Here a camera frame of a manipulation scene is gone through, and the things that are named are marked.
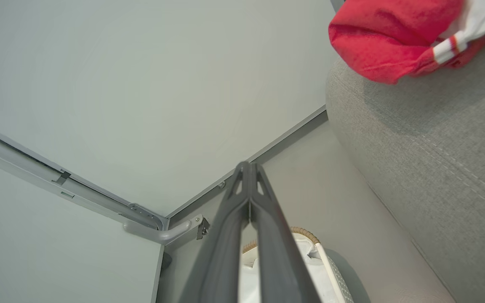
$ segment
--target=stitching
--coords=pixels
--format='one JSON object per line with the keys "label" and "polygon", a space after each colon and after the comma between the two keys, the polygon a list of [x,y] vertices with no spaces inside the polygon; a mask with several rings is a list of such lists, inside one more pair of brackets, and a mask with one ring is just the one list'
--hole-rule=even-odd
{"label": "stitching", "polygon": [[[337,77],[336,75],[334,75],[334,77],[338,80],[339,83],[342,84],[342,86],[344,86],[345,88],[348,88],[351,92],[354,93],[354,89],[352,86],[348,85],[348,84],[345,84],[341,79],[339,79],[339,77]],[[462,163],[460,163],[458,160],[456,160],[454,157],[452,157],[449,153],[447,153],[445,150],[443,150],[442,148],[440,148],[439,146],[437,146],[437,144],[435,144],[433,141],[429,140],[428,138],[426,138],[426,136],[424,136],[424,134],[422,134],[419,130],[413,128],[411,125],[409,125],[409,123],[406,123],[402,118],[398,117],[397,115],[394,115],[391,111],[389,111],[386,107],[380,105],[379,103],[375,102],[375,100],[373,100],[372,98],[369,98],[369,100],[377,107],[379,107],[380,109],[382,110],[385,110],[389,113],[389,115],[395,117],[396,119],[398,119],[400,122],[404,123],[408,128],[410,128],[412,131],[420,134],[427,142],[431,143],[433,146],[436,146],[438,150],[440,150],[441,152],[445,153],[445,155],[447,155],[448,157],[450,157],[452,159],[452,161],[456,162],[460,167],[463,167],[466,171],[468,171],[475,179],[479,180],[481,182],[481,184],[483,184],[485,186],[485,182],[480,180],[479,177],[477,177],[477,175],[473,174],[472,171],[470,171],[467,167],[465,167]]]}
{"label": "stitching", "polygon": [[[340,80],[337,76],[335,76],[335,78],[338,80],[339,83],[342,84],[342,86],[344,86],[344,88],[348,88],[348,90],[350,90],[352,93],[354,93],[354,91],[352,90],[352,88],[349,88],[347,84],[344,84],[342,80]],[[372,100],[372,102],[374,103],[374,105],[377,105],[379,107],[381,107],[380,105],[377,104],[377,102],[374,102]],[[430,142],[431,144],[437,146],[434,142],[432,142],[431,140],[429,140],[428,138],[426,138],[426,136],[424,136],[422,133],[420,133],[418,130],[414,129],[413,127],[411,127],[408,123],[404,122],[402,119],[400,119],[399,117],[397,117],[396,115],[392,114],[390,111],[388,111],[393,117],[395,117],[396,119],[402,121],[404,124],[406,124],[408,127],[410,127],[410,129],[412,129],[414,132],[417,132],[419,133],[425,140],[427,140],[428,142]],[[396,126],[396,121],[390,121],[387,117],[385,117],[383,114],[379,113],[379,112],[376,112],[377,115],[379,115],[380,117],[382,117],[383,119],[385,119],[385,121],[387,121],[388,123],[390,123],[390,125],[392,125],[394,128],[396,128],[396,130],[400,133],[404,133],[402,131],[402,129],[400,129],[398,126]],[[426,152],[426,154],[429,154],[433,159],[435,159],[435,161],[437,161],[437,163],[439,163],[441,166],[443,166],[446,171],[448,171],[449,173],[452,173],[452,175],[456,175],[454,172],[452,172],[450,170],[450,168],[448,168],[446,165],[444,165],[441,161],[437,160],[435,157],[433,157],[433,155],[431,155],[425,148],[422,147],[422,145],[420,145],[418,142],[416,142],[416,140],[414,140],[413,138],[411,138],[411,136],[409,136],[408,134],[404,133],[405,136],[407,136],[408,138],[410,138],[412,140],[413,143],[415,143],[417,146],[419,146],[424,152]],[[454,160],[458,165],[460,165],[460,167],[463,167],[464,165],[461,164],[460,162],[458,162],[456,159],[454,159],[453,157],[450,156],[450,154],[448,154],[446,151],[442,150],[441,148],[437,147],[439,150],[441,150],[443,153],[445,153],[447,156],[449,156],[452,160]],[[480,180],[477,176],[475,176],[469,169],[467,169],[466,167],[464,167],[464,169],[468,172],[470,172],[471,175],[473,175],[477,180],[479,180],[480,182],[482,182],[484,185],[485,185],[485,182],[483,182],[482,180]],[[477,194],[480,198],[482,198],[484,201],[485,201],[485,198],[479,194],[474,188],[472,188],[469,184],[467,184],[466,182],[464,182],[464,180],[462,178],[460,178],[459,176],[456,176],[456,178],[460,181],[463,182],[463,184],[465,186],[467,186],[468,188],[470,188],[475,194]]]}

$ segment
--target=sofa seam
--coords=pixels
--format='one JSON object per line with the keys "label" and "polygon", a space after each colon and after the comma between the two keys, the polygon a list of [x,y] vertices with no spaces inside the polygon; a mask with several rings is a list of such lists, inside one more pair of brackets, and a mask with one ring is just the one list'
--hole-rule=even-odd
{"label": "sofa seam", "polygon": [[[349,90],[349,91],[352,93],[352,95],[353,95],[354,97],[358,98],[358,100],[359,100],[359,101],[364,102],[364,100],[362,100],[362,99],[360,98],[360,96],[358,96],[358,94],[356,94],[356,92],[354,92],[354,90],[353,90],[353,89],[352,89],[352,88],[351,88],[349,85],[345,84],[345,83],[344,83],[344,81],[342,81],[341,79],[339,79],[339,77],[337,77],[336,75],[334,75],[333,77],[335,77],[335,78],[338,80],[338,82],[339,82],[339,83],[341,83],[341,84],[342,84],[342,86],[344,86],[344,88],[348,89],[348,90]],[[378,104],[377,104],[377,102],[375,102],[374,100],[372,100],[372,98],[371,98],[371,97],[369,97],[369,99],[370,99],[370,101],[371,101],[371,102],[372,102],[374,105],[376,105],[376,106],[378,106],[378,107],[381,107],[380,105],[378,105]],[[404,130],[402,130],[402,129],[400,128],[400,127],[402,127],[401,125],[400,125],[399,127],[398,127],[398,126],[396,126],[396,123],[398,123],[398,122],[396,122],[396,121],[390,121],[390,120],[389,120],[389,119],[387,119],[387,117],[385,117],[383,114],[381,114],[381,113],[379,113],[379,112],[376,112],[376,113],[377,113],[377,115],[380,115],[380,116],[381,116],[383,119],[385,119],[385,121],[390,122],[390,123],[391,123],[391,125],[392,125],[394,128],[396,128],[396,129],[397,129],[399,132],[404,133],[404,134],[405,134],[405,135],[406,135],[406,136],[407,136],[407,137],[408,137],[408,138],[409,138],[409,139],[410,139],[410,140],[411,140],[411,141],[412,141],[414,144],[416,144],[417,146],[419,146],[419,147],[420,147],[420,148],[421,148],[421,149],[422,149],[422,150],[423,150],[423,151],[424,151],[426,154],[428,154],[428,155],[429,155],[431,158],[433,158],[435,161],[437,161],[437,163],[439,163],[439,165],[441,165],[441,166],[442,166],[444,169],[446,169],[446,171],[448,171],[448,172],[449,172],[449,173],[451,173],[453,176],[455,176],[455,177],[456,177],[456,179],[458,179],[458,180],[459,180],[460,182],[462,182],[462,183],[463,183],[465,186],[467,186],[468,188],[470,188],[470,190],[471,190],[472,192],[474,192],[474,194],[477,194],[477,195],[479,196],[479,198],[481,198],[481,199],[482,199],[482,200],[485,202],[485,197],[484,197],[483,195],[481,195],[481,194],[480,194],[480,193],[479,193],[477,190],[475,190],[475,189],[474,189],[472,186],[470,186],[470,185],[469,185],[467,182],[465,182],[465,180],[464,180],[463,178],[461,178],[460,176],[458,176],[458,175],[457,175],[455,172],[451,171],[449,167],[447,167],[446,165],[444,165],[444,164],[443,164],[441,161],[439,161],[439,160],[438,160],[436,157],[434,157],[432,154],[430,154],[430,152],[429,152],[429,151],[427,151],[427,150],[426,150],[426,149],[425,149],[425,148],[424,148],[424,147],[423,147],[421,144],[419,144],[419,143],[417,142],[417,141],[420,141],[420,139],[419,139],[419,138],[416,138],[416,137],[415,137],[415,138],[416,138],[416,140],[415,140],[415,139],[413,139],[413,138],[412,138],[412,136],[410,136],[410,135],[406,134],[406,133],[405,133],[405,131],[404,131]],[[396,118],[397,120],[400,120],[400,121],[401,121],[401,122],[403,122],[404,124],[407,124],[407,125],[408,125],[408,123],[406,123],[406,122],[402,121],[402,119],[400,119],[399,117],[396,117],[396,116],[395,116],[395,115],[393,115],[392,113],[390,113],[390,114],[391,114],[391,117],[390,117],[391,119]],[[411,127],[411,126],[409,126],[409,127],[410,127],[410,128],[413,130],[413,131],[415,131],[415,132],[419,133],[421,136],[423,136],[423,137],[424,137],[424,138],[425,138],[425,139],[426,139],[428,142],[431,142],[431,141],[430,141],[429,139],[427,139],[427,138],[426,138],[426,137],[425,137],[425,136],[424,136],[422,133],[420,133],[419,131],[417,131],[416,129],[414,129],[414,128],[413,128],[413,127]],[[431,146],[429,146],[429,149],[430,149],[430,150],[433,150],[433,152],[437,153],[437,152],[435,151],[435,149],[434,149],[434,148],[432,148]],[[445,157],[443,157],[443,156],[442,156],[442,155],[440,155],[439,153],[437,153],[437,155],[441,156],[441,157],[442,157],[444,160],[446,160],[448,163],[450,163],[450,161],[448,161],[448,160],[447,160]],[[464,167],[464,169],[466,169],[466,171],[469,171],[469,170],[468,170],[468,169],[467,169],[467,168],[466,168],[464,165],[462,165],[460,162],[456,161],[456,163],[458,163],[458,164],[460,165],[460,167]],[[476,178],[477,178],[477,180],[479,180],[480,182],[482,182],[483,184],[485,184],[485,182],[483,182],[482,180],[480,180],[478,177],[476,177]]]}
{"label": "sofa seam", "polygon": [[421,255],[421,257],[426,261],[426,263],[428,263],[429,268],[433,271],[433,273],[435,274],[435,276],[437,276],[437,278],[443,284],[443,286],[448,291],[448,293],[450,293],[450,295],[452,296],[452,298],[455,301],[457,301],[456,295],[452,291],[452,288],[450,288],[450,285],[445,281],[445,279],[443,278],[443,276],[441,275],[441,273],[439,271],[437,271],[437,269],[433,265],[433,262],[431,262],[431,260],[427,257],[426,253],[424,253],[424,250],[418,244],[418,242],[415,240],[415,238],[412,236],[412,234],[409,232],[409,230],[404,226],[404,224],[402,224],[402,222],[400,222],[400,220],[396,217],[396,215],[394,214],[394,212],[392,211],[392,209],[386,203],[383,202],[383,199],[381,198],[381,196],[379,195],[379,193],[372,187],[372,185],[370,185],[368,183],[368,181],[366,180],[366,177],[364,175],[362,175],[362,177],[366,181],[366,184],[368,184],[368,187],[377,196],[377,198],[379,199],[379,201],[381,202],[381,204],[383,206],[385,206],[385,209],[387,209],[387,211],[392,216],[392,218],[394,219],[394,221],[396,221],[396,223],[408,234],[409,239],[410,239],[410,242],[413,244],[413,246],[415,247],[416,251],[418,251],[418,253]]}

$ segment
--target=red fabric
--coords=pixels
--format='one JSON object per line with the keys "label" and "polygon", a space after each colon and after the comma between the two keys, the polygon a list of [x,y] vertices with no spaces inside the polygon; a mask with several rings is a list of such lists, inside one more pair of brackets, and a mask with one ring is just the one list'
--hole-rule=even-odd
{"label": "red fabric", "polygon": [[329,25],[333,48],[357,73],[396,84],[439,68],[431,44],[461,12],[463,0],[347,0]]}
{"label": "red fabric", "polygon": [[443,65],[437,64],[437,62],[433,61],[425,66],[419,66],[417,69],[414,69],[411,73],[409,73],[412,77],[419,77],[423,75],[427,75],[439,67],[448,67],[450,69],[459,69],[463,65],[469,63],[471,59],[483,48],[485,45],[485,36],[478,38],[477,40],[473,40],[469,43],[469,47],[461,52],[460,54],[456,55],[454,58],[448,60]]}

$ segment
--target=gray sofa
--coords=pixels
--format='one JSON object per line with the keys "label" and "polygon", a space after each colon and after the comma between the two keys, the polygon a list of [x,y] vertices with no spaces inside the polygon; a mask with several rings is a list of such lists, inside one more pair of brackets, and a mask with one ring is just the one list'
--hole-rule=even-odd
{"label": "gray sofa", "polygon": [[485,303],[485,48],[462,69],[395,86],[340,59],[328,77],[327,113],[453,298]]}

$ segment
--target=wicker rim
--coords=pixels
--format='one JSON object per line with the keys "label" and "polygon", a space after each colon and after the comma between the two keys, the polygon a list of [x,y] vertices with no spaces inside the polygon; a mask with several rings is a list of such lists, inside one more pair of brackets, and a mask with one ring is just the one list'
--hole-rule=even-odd
{"label": "wicker rim", "polygon": [[[314,244],[321,243],[319,239],[317,239],[317,237],[314,236],[314,234],[312,234],[311,232],[309,232],[304,228],[292,226],[289,229],[291,229],[291,232],[295,234],[302,234],[306,238],[310,239]],[[251,249],[254,249],[257,246],[258,246],[258,240],[253,240],[242,248],[242,253],[246,253],[247,251],[250,251]]]}

